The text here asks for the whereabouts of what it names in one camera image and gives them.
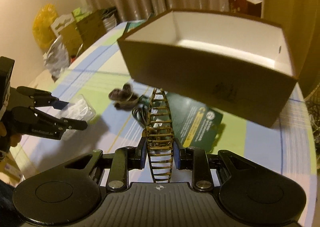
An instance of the finger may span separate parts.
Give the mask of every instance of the finger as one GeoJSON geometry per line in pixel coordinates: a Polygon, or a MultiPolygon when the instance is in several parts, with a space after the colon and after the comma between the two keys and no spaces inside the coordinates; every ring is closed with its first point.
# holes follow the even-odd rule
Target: finger
{"type": "Polygon", "coordinates": [[[22,137],[22,135],[19,133],[13,134],[10,137],[10,146],[16,147],[18,145],[18,143],[21,141],[21,137],[22,137]]]}
{"type": "Polygon", "coordinates": [[[2,122],[0,122],[0,136],[4,137],[7,134],[7,130],[2,122]]]}

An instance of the plaid tablecloth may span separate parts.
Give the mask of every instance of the plaid tablecloth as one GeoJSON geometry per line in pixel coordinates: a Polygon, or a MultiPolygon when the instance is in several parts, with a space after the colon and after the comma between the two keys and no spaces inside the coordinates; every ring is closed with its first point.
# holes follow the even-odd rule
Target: plaid tablecloth
{"type": "MultiPolygon", "coordinates": [[[[88,129],[68,141],[24,136],[11,148],[25,177],[47,170],[92,149],[112,153],[122,146],[136,146],[142,128],[130,112],[119,111],[108,93],[130,82],[138,94],[151,95],[152,88],[132,81],[116,39],[124,31],[121,23],[86,50],[47,90],[64,101],[83,94],[99,116],[88,129]]],[[[299,223],[311,227],[316,202],[316,157],[308,112],[298,85],[293,90],[275,125],[265,128],[224,112],[224,132],[213,150],[230,150],[298,182],[306,192],[307,205],[299,223]]],[[[216,185],[219,184],[213,172],[216,185]]],[[[129,179],[152,182],[148,163],[144,170],[132,170],[129,179]]],[[[191,180],[190,171],[173,171],[172,181],[191,180]]]]}

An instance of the metal screw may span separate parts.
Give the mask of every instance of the metal screw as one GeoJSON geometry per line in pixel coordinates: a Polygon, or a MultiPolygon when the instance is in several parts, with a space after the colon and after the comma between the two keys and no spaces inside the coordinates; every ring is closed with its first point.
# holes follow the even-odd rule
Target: metal screw
{"type": "Polygon", "coordinates": [[[198,187],[200,189],[208,189],[211,186],[212,186],[212,184],[209,181],[206,181],[206,180],[201,180],[201,181],[198,181],[196,183],[196,187],[198,187]]]}
{"type": "Polygon", "coordinates": [[[112,189],[119,189],[123,187],[124,183],[118,180],[113,180],[108,183],[108,186],[111,187],[112,189]]]}

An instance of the yellow plastic package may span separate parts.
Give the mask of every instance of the yellow plastic package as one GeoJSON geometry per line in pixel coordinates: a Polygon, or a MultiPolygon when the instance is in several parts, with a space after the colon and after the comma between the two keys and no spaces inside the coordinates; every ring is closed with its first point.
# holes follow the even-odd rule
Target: yellow plastic package
{"type": "Polygon", "coordinates": [[[44,51],[47,51],[56,40],[50,25],[56,20],[58,13],[54,5],[47,4],[41,8],[33,22],[32,33],[37,44],[44,51]]]}

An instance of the floor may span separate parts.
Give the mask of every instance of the floor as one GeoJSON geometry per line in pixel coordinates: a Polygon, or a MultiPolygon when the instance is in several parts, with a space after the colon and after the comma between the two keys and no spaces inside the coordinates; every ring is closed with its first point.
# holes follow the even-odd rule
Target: floor
{"type": "Polygon", "coordinates": [[[315,217],[313,218],[312,227],[320,226],[320,172],[318,171],[318,189],[317,189],[318,200],[316,202],[315,217]]]}

